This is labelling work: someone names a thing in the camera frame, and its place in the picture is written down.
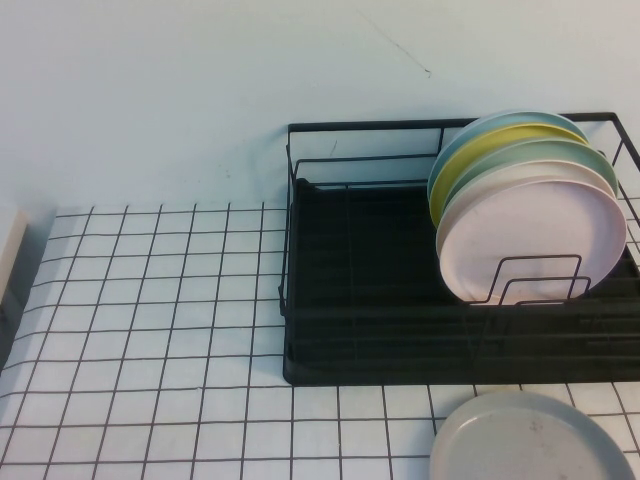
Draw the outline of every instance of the round plate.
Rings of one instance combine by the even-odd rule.
[[[493,115],[480,117],[460,130],[453,136],[449,143],[440,150],[440,154],[433,164],[431,175],[429,175],[429,180],[427,182],[427,195],[431,196],[433,182],[453,152],[473,137],[482,135],[483,133],[496,128],[515,125],[517,123],[548,123],[575,133],[585,140],[585,143],[587,143],[588,140],[584,132],[575,123],[566,117],[556,115],[554,113],[528,110],[505,110],[503,112],[494,113]]]
[[[477,158],[505,145],[536,137],[560,137],[585,142],[575,133],[547,124],[519,124],[492,130],[468,141],[451,155],[433,184],[429,210],[435,226],[440,223],[447,194],[460,174]]]
[[[588,145],[562,138],[535,138],[512,143],[473,162],[460,174],[453,187],[451,187],[445,200],[445,210],[453,196],[481,173],[498,165],[545,158],[575,162],[590,168],[609,183],[613,196],[617,195],[618,181],[616,174],[611,164],[607,162],[607,159],[600,152],[595,151]]]
[[[503,304],[567,298],[571,280],[512,279],[570,277],[577,259],[536,258],[502,264],[513,256],[580,255],[578,275],[600,282],[615,266],[626,239],[617,201],[592,185],[566,179],[525,180],[500,188],[468,206],[444,238],[440,271],[449,289],[465,301]],[[572,297],[587,288],[577,280]]]
[[[431,480],[633,480],[607,433],[575,408],[528,392],[482,395],[444,422]]]
[[[479,198],[505,188],[525,183],[537,183],[540,180],[576,181],[592,185],[615,198],[611,186],[604,178],[577,163],[556,159],[506,162],[481,173],[456,193],[447,206],[436,232],[438,256],[440,256],[442,244],[452,225],[460,217],[460,214]]]

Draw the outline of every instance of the gray plate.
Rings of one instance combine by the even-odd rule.
[[[431,480],[634,480],[624,454],[593,420],[534,393],[482,395],[447,418]]]

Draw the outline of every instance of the wall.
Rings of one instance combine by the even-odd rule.
[[[278,197],[289,122],[614,110],[640,140],[638,5],[4,0],[0,195]]]

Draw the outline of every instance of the grid pattern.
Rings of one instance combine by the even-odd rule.
[[[640,383],[290,387],[285,214],[57,217],[0,377],[0,480],[424,479],[444,419],[503,388],[589,414],[640,476]]]

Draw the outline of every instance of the black drip tray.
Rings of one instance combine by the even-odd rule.
[[[440,277],[424,186],[298,179],[293,192],[283,308],[291,384],[640,379],[640,282],[627,250],[585,298],[471,306]]]

